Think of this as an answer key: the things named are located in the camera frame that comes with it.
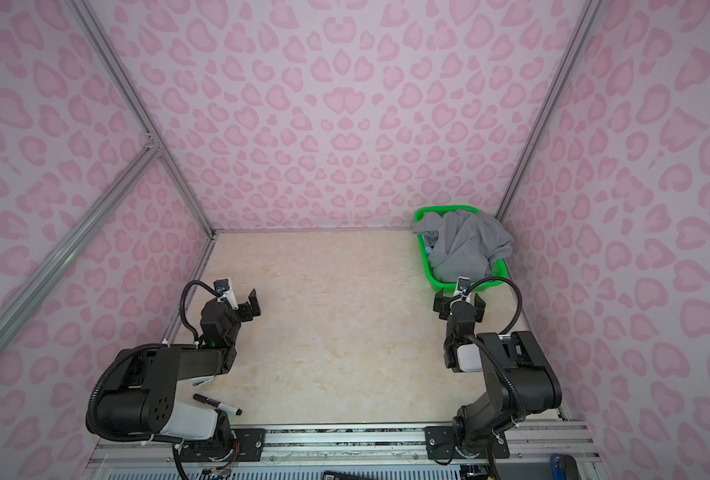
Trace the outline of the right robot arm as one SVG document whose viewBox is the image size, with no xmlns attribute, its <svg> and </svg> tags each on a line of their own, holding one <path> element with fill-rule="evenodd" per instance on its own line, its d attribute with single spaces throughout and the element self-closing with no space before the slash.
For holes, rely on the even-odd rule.
<svg viewBox="0 0 710 480">
<path fill-rule="evenodd" d="M 450 426 L 424 429 L 428 458 L 440 465 L 508 458 L 506 432 L 530 415 L 560 406 L 556 374 L 532 332 L 475 331 L 485 313 L 482 299 L 439 292 L 433 311 L 446 322 L 445 366 L 455 373 L 481 373 L 484 393 L 460 407 Z"/>
</svg>

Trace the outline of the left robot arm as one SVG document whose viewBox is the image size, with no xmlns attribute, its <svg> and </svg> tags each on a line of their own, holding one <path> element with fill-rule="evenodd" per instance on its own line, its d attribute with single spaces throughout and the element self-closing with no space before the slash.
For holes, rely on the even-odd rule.
<svg viewBox="0 0 710 480">
<path fill-rule="evenodd" d="M 144 344 L 118 353 L 89 396 L 90 433 L 118 443 L 167 443 L 200 459 L 237 456 L 238 440 L 222 407 L 212 400 L 192 405 L 177 399 L 182 381 L 228 374 L 242 326 L 262 314 L 256 291 L 241 304 L 224 282 L 212 294 L 192 343 Z"/>
</svg>

